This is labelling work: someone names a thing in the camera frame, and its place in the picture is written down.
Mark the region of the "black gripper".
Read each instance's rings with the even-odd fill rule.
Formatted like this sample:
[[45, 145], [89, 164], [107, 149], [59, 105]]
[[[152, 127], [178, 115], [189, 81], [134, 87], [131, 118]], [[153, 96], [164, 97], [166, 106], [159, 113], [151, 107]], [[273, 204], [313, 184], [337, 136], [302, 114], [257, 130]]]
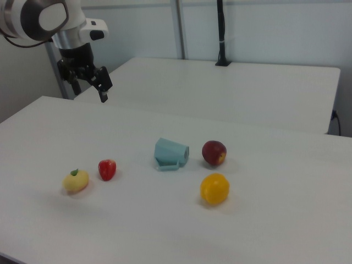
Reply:
[[86, 43], [78, 48], [59, 49], [59, 52], [62, 57], [57, 62], [60, 77], [70, 83], [74, 95], [81, 93], [77, 79], [85, 80], [92, 83], [98, 91], [101, 102], [105, 103], [108, 100], [108, 91], [113, 84], [106, 67], [95, 67], [91, 45]]

